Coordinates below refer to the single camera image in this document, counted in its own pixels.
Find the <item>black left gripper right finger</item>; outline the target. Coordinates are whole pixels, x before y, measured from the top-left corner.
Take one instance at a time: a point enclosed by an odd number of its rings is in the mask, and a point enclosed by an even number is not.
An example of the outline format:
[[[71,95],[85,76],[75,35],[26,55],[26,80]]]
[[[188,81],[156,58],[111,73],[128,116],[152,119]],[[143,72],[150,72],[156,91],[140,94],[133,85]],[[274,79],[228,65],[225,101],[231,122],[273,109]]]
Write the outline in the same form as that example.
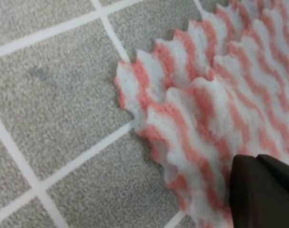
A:
[[[268,170],[269,174],[289,192],[289,166],[266,154],[259,154],[256,159]]]

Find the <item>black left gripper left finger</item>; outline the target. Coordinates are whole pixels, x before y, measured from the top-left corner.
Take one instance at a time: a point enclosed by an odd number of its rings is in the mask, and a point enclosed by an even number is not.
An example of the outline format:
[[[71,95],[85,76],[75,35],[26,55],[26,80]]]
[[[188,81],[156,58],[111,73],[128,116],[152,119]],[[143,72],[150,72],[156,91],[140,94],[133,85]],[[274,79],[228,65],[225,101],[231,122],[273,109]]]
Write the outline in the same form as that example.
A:
[[[235,228],[289,228],[289,192],[256,157],[234,156],[229,203]]]

